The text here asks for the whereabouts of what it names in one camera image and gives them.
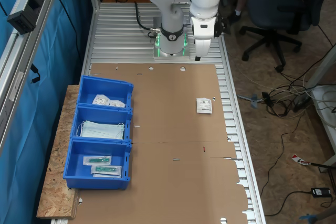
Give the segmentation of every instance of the blue plastic tray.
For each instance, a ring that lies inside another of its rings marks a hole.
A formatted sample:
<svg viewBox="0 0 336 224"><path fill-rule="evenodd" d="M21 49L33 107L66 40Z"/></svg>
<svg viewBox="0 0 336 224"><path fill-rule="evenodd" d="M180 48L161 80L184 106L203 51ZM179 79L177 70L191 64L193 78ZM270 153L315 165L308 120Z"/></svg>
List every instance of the blue plastic tray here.
<svg viewBox="0 0 336 224"><path fill-rule="evenodd" d="M131 180L131 149L130 143L71 138L63 178L66 179L69 188L125 190ZM84 156L104 155L112 156L111 165L122 166L121 178L94 177L91 174L91 166L83 165Z"/></svg>
<svg viewBox="0 0 336 224"><path fill-rule="evenodd" d="M105 106L90 106L90 105L76 105L75 115L73 117L72 129L70 137L77 137L77 128L83 121L91 121L94 123L102 124L119 124L123 123L125 125L124 136L122 140L115 141L125 141L130 143L130 131L131 131L131 119L133 113L129 110L119 110L105 108ZM91 137L80 137L82 139L92 139Z"/></svg>
<svg viewBox="0 0 336 224"><path fill-rule="evenodd" d="M110 100L119 100L126 104L123 109L132 110L131 97L134 85L125 81L110 80L91 76L82 76L79 85L77 104L92 104L97 94L103 94Z"/></svg>

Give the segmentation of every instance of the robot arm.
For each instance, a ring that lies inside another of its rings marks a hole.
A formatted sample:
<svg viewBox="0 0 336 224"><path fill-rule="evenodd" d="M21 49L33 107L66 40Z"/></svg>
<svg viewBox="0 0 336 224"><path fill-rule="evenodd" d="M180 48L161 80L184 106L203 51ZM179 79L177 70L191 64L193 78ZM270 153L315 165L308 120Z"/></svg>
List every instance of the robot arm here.
<svg viewBox="0 0 336 224"><path fill-rule="evenodd" d="M195 39L196 60L206 56L214 37L216 15L220 0L191 0L191 25Z"/></svg>
<svg viewBox="0 0 336 224"><path fill-rule="evenodd" d="M195 39L196 60L206 56L215 33L219 0L150 0L161 11L160 49L167 54L183 50L183 12L177 4L191 3L190 22Z"/></svg>

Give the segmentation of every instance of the blue wall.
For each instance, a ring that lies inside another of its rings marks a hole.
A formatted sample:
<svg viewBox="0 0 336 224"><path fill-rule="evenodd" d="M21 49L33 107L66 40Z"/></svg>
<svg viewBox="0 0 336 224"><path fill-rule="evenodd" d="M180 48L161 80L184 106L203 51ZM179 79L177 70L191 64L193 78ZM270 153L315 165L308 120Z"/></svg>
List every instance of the blue wall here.
<svg viewBox="0 0 336 224"><path fill-rule="evenodd" d="M62 1L77 30L83 57L92 15L91 0ZM41 80L30 84L37 75L29 72L0 156L0 224L37 222L39 183L44 180L53 125L58 121L67 86L73 84L76 73L80 74L75 32L59 0L54 0L34 65Z"/></svg>

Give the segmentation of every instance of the black office chair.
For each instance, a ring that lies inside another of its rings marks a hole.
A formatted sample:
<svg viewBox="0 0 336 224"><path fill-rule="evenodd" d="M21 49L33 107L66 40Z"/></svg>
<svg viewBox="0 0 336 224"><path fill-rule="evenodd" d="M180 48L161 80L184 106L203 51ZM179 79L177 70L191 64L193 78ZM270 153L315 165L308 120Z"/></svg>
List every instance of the black office chair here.
<svg viewBox="0 0 336 224"><path fill-rule="evenodd" d="M310 25L316 26L320 21L320 12L324 0L248 0L247 9L254 25L259 28L243 26L239 33L246 31L260 34L260 41L245 50L242 60L248 61L249 53L257 47L272 43L280 59L281 65L275 69L282 72L286 64L279 41L295 44L294 52L299 52L302 42L277 33L277 30L286 30L289 34L298 34L308 30Z"/></svg>

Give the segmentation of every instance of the floor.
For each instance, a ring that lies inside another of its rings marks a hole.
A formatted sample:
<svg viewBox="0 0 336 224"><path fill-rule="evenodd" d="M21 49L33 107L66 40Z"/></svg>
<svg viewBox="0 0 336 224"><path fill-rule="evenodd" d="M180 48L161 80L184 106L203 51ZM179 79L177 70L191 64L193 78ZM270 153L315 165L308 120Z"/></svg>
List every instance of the floor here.
<svg viewBox="0 0 336 224"><path fill-rule="evenodd" d="M220 11L222 14L228 14L231 10L232 7L225 7ZM321 11L320 26L333 44L336 43L336 33L333 32L336 29L335 13L336 0L325 0ZM261 98L261 92L270 91L266 87L276 88L282 84L289 84L289 81L274 70L278 63L275 62L276 54L272 47L261 46L253 51L248 62L241 61L243 51L260 38L248 32L244 36L240 35L239 29L242 25L254 26L246 10L242 12L240 22L232 25L232 34L225 35L236 93L247 97L257 94ZM298 77L304 73L331 47L318 27L310 27L308 31L291 37L299 39L303 45L301 51L296 54L292 52L294 47L292 44L281 42L287 61L283 73L290 76ZM251 82L242 73L266 87ZM308 72L306 78L308 79L312 73L313 70ZM335 78L328 74L324 81L333 83ZM316 167L301 166L291 159L293 154L297 154L304 160L324 163L334 154L314 106L309 106L304 113L292 119L270 115L263 104L258 104L255 109L250 102L239 100L239 106L260 192L267 181L268 170L281 154L281 135L292 132L300 116L303 115L297 130L293 134L283 136L285 152L271 170L269 183L261 197L266 215L276 213L285 196L292 191L309 191L311 187L331 187L328 174L320 174ZM287 117L295 115L297 114L291 112ZM300 221L299 217L324 211L325 209L320 207L320 204L325 201L326 199L312 198L311 195L293 194L286 201L282 212L274 217L266 217L266 222L271 224L307 223ZM319 223L335 223L335 221L336 215Z"/></svg>

